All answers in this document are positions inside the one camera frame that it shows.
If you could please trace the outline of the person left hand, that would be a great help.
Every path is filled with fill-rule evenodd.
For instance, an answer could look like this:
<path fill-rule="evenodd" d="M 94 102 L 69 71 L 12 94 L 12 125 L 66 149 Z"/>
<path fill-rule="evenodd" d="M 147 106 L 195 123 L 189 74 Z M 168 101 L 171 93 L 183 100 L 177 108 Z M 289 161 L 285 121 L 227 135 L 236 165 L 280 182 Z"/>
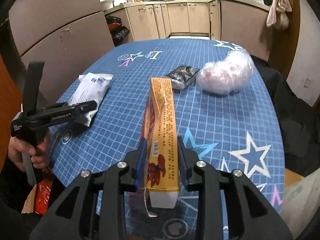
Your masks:
<path fill-rule="evenodd" d="M 21 170 L 25 171 L 22 153 L 29 155 L 34 168 L 45 168 L 50 163 L 50 130 L 47 131 L 44 141 L 32 146 L 28 142 L 11 137 L 8 146 L 9 159 Z"/>

